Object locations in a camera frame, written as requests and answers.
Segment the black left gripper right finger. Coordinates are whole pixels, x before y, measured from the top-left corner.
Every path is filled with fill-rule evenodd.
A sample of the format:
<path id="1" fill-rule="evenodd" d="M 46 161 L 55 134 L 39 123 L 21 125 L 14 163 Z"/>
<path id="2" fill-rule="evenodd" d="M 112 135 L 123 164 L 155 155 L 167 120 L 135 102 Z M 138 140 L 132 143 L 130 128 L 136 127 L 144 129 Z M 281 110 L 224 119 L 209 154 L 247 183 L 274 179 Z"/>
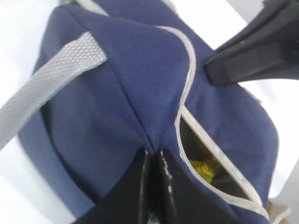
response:
<path id="1" fill-rule="evenodd" d="M 161 224 L 232 224 L 234 216 L 209 199 L 185 174 L 170 150 L 156 154 L 153 209 Z"/>

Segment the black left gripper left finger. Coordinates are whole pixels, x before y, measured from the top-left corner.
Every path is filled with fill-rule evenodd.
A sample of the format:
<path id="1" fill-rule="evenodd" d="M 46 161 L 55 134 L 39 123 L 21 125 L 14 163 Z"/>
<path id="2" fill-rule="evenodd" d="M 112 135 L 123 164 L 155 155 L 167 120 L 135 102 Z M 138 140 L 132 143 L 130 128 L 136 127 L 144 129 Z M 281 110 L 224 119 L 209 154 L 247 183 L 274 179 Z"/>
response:
<path id="1" fill-rule="evenodd" d="M 78 224 L 146 224 L 148 222 L 148 174 L 150 157 L 140 149 L 124 176 Z"/>

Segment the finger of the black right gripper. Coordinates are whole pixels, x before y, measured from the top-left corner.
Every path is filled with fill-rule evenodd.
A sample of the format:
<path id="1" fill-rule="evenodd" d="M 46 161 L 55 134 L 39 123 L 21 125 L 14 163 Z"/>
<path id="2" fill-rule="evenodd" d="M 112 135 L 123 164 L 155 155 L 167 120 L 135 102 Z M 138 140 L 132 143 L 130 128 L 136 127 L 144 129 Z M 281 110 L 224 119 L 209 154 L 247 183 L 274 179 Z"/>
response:
<path id="1" fill-rule="evenodd" d="M 209 82 L 299 78 L 299 2 L 265 0 L 260 13 L 205 63 Z"/>

